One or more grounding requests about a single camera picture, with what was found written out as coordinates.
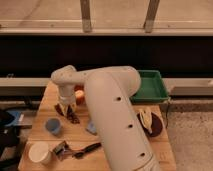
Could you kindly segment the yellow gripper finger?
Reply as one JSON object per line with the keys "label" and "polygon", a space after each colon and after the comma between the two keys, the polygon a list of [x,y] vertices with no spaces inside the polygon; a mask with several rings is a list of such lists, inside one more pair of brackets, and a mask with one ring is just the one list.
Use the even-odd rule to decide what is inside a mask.
{"label": "yellow gripper finger", "polygon": [[64,104],[59,103],[59,106],[60,106],[61,113],[63,115],[67,115],[68,105],[64,105]]}
{"label": "yellow gripper finger", "polygon": [[69,106],[70,106],[70,109],[72,110],[72,112],[75,113],[76,110],[77,110],[77,104],[76,104],[76,102],[71,103]]}

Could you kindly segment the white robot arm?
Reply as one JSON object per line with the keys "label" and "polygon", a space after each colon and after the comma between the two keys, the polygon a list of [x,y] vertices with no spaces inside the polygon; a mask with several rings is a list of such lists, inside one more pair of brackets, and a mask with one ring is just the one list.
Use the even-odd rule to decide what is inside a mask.
{"label": "white robot arm", "polygon": [[75,86],[84,87],[86,105],[112,171],[162,171],[130,102],[141,85],[135,68],[78,71],[68,65],[55,70],[51,81],[58,86],[59,103],[64,106],[75,101]]}

